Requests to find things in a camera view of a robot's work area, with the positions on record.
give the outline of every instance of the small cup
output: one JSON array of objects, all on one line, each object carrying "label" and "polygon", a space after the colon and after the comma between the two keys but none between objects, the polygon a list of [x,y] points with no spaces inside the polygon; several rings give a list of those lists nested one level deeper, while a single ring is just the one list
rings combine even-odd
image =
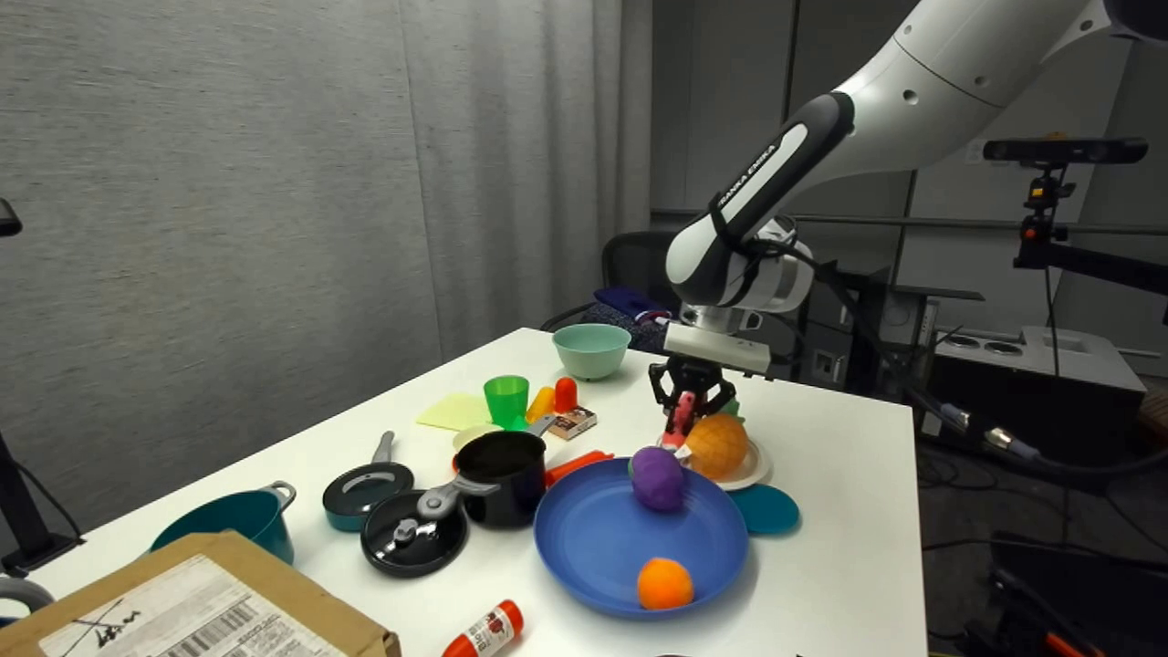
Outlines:
[{"label": "small cup", "polygon": [[521,375],[496,375],[482,382],[490,420],[501,423],[504,431],[521,431],[525,428],[525,393],[530,382]]}]

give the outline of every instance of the blue plate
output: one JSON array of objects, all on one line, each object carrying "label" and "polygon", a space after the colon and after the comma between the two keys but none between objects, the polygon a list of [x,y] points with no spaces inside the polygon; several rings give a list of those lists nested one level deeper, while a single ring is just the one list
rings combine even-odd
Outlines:
[{"label": "blue plate", "polygon": [[536,508],[536,549],[585,606],[614,618],[668,618],[640,606],[640,569],[648,560],[682,561],[695,577],[687,609],[708,606],[740,577],[747,530],[732,500],[698,474],[691,474],[687,510],[652,515],[630,491],[629,461],[609,461],[549,489]]}]

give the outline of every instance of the green bowl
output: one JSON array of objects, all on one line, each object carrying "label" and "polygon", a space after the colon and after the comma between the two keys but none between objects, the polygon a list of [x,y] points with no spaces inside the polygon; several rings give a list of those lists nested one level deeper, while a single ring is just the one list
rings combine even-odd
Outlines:
[{"label": "green bowl", "polygon": [[551,332],[561,367],[573,378],[609,378],[622,372],[630,332],[622,326],[567,326]]}]

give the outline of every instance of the cardboard box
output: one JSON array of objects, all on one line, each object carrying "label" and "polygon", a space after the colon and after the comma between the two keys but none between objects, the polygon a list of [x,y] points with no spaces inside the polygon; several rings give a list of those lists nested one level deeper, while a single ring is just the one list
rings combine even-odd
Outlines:
[{"label": "cardboard box", "polygon": [[238,534],[193,534],[0,631],[0,653],[354,653],[399,634]]}]

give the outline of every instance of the table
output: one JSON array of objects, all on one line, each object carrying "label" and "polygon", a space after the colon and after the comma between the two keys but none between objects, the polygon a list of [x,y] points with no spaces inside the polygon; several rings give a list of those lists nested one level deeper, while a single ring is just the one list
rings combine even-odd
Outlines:
[{"label": "table", "polygon": [[[635,454],[657,440],[645,364],[652,355],[629,355],[609,382],[579,382],[579,400],[598,428],[561,444],[549,438],[549,465],[567,450]],[[285,510],[294,569],[400,634],[407,657],[443,646],[510,595],[530,631],[513,653],[592,657],[592,653],[928,653],[921,508],[911,411],[837,390],[729,375],[740,417],[775,461],[771,484],[794,498],[804,530],[794,535],[751,541],[740,585],[687,618],[614,619],[575,606],[545,569],[534,534],[472,530],[468,550],[424,579],[381,577],[354,534],[323,523],[323,484],[370,465],[384,431],[399,431],[399,461],[421,484],[449,479],[452,438],[413,420],[449,398],[478,393],[482,378],[521,372],[534,382],[561,375],[551,337],[517,330],[443,367],[431,367],[381,398],[370,398],[311,431],[299,431],[249,461],[238,461],[193,484],[184,484],[111,527],[92,530],[83,549],[33,573],[51,595],[68,595],[111,569],[129,564],[184,510],[238,489],[285,479],[299,500]]]}]

